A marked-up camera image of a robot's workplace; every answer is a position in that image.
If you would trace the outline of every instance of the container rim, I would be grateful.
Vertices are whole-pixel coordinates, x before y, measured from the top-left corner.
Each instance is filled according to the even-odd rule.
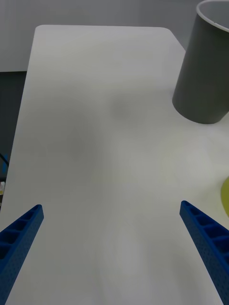
[[[221,29],[223,31],[226,31],[229,33],[229,29],[218,24],[218,23],[215,23],[214,21],[212,21],[211,19],[209,19],[208,17],[206,17],[200,10],[200,7],[202,4],[204,3],[208,3],[208,2],[228,2],[229,3],[229,0],[205,0],[205,1],[202,1],[200,2],[198,5],[197,5],[197,14],[203,19],[205,20],[206,22],[210,23],[211,25],[213,25],[214,27],[218,28],[218,29]]]

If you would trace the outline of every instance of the yellow object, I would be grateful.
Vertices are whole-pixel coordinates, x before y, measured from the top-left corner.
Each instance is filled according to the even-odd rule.
[[[229,177],[224,181],[221,187],[221,201],[227,216],[229,216]]]

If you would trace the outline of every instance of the gray cylindrical container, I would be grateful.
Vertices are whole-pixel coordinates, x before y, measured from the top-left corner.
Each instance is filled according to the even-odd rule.
[[[216,123],[229,111],[229,1],[206,0],[197,16],[173,95],[187,119]]]

